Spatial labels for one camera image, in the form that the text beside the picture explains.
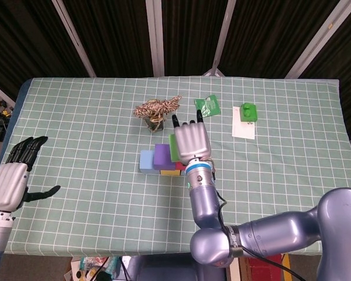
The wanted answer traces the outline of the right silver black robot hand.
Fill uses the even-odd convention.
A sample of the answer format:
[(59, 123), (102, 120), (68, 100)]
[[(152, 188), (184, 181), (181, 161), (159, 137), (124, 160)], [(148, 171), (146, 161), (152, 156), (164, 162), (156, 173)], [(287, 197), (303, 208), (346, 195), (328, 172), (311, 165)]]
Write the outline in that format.
[(200, 109), (197, 121), (190, 120), (180, 125), (176, 114), (172, 115), (175, 140), (180, 162), (187, 165), (193, 159), (211, 157), (211, 144)]

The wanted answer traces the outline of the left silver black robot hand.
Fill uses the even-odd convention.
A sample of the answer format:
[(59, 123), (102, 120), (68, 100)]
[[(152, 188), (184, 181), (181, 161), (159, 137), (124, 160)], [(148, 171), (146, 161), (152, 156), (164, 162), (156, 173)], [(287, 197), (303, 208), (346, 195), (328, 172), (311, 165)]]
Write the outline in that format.
[(10, 151), (4, 164), (0, 165), (0, 212), (12, 213), (24, 202), (47, 199), (61, 188), (57, 185), (44, 192), (28, 192), (27, 182), (37, 154), (48, 140), (46, 136), (29, 137)]

